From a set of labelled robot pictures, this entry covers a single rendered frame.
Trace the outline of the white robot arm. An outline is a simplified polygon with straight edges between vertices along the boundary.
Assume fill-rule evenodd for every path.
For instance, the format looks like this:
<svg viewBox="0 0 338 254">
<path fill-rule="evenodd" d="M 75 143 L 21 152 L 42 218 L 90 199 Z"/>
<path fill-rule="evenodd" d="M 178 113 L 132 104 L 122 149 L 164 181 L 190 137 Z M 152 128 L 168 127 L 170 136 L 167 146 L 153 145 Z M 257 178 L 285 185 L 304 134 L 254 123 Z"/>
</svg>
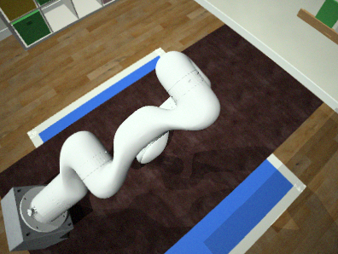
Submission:
<svg viewBox="0 0 338 254">
<path fill-rule="evenodd" d="M 30 189 L 20 202 L 29 228 L 42 233 L 58 229 L 67 210 L 89 190 L 101 199 L 116 194 L 135 157 L 146 164 L 163 152 L 169 130 L 204 130 L 216 121 L 219 100 L 210 80 L 187 55 L 167 52 L 155 70 L 170 97 L 160 107 L 139 108 L 122 123 L 114 137 L 114 157 L 93 133 L 71 135 L 61 149 L 60 174 L 46 187 Z"/>
</svg>

